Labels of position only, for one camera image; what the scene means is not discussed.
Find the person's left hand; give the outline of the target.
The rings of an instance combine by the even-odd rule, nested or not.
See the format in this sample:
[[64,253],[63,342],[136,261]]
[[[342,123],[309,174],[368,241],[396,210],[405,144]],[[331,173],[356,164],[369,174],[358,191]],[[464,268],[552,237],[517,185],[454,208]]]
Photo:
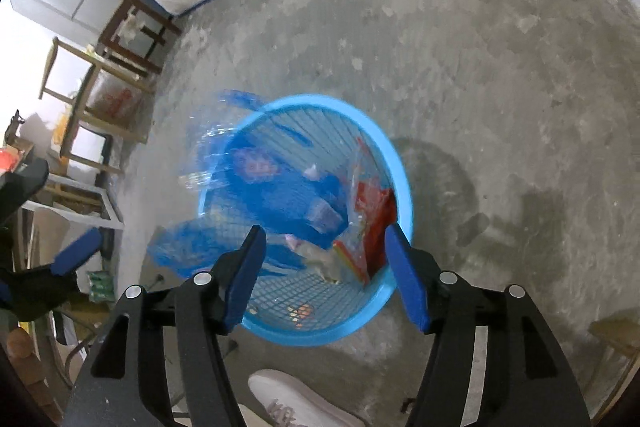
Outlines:
[[6,336],[6,351],[18,377],[25,386],[44,382],[42,363],[35,354],[29,333],[17,327]]

